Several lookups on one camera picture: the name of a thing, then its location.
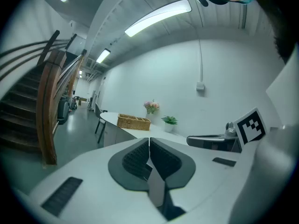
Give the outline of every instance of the floor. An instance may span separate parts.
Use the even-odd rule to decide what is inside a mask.
[[[54,136],[57,166],[42,164],[41,156],[37,154],[11,149],[1,151],[1,163],[13,187],[28,194],[42,179],[80,154],[103,147],[103,137],[97,144],[102,126],[95,134],[98,118],[93,111],[88,111],[87,106],[88,103],[78,105],[67,122],[58,126]]]

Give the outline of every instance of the wall outlet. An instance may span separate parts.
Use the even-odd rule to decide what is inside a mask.
[[[205,84],[203,82],[197,82],[196,83],[196,90],[197,91],[203,91],[205,89]]]

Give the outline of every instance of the wicker basket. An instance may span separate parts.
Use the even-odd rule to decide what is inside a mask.
[[[150,120],[126,114],[118,114],[117,126],[124,129],[150,130]]]

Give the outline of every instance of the chair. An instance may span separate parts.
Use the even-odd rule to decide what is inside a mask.
[[[102,135],[103,135],[103,132],[104,132],[104,130],[105,130],[105,126],[106,126],[106,122],[105,122],[105,120],[101,119],[101,116],[100,116],[101,113],[103,113],[103,112],[108,112],[108,111],[107,111],[107,110],[103,110],[103,111],[101,111],[100,108],[99,108],[99,106],[98,106],[98,104],[95,103],[95,115],[99,118],[99,122],[98,122],[97,128],[96,128],[96,130],[95,130],[95,133],[97,133],[100,123],[103,125],[103,128],[102,128],[102,131],[101,131],[101,134],[100,134],[98,143],[100,142],[100,140],[101,140],[101,138],[102,138]]]

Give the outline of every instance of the potted plant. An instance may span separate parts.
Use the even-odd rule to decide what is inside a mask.
[[[178,124],[178,121],[175,117],[173,116],[166,116],[164,118],[161,118],[165,122],[165,131],[166,132],[171,132],[174,128],[174,125]]]

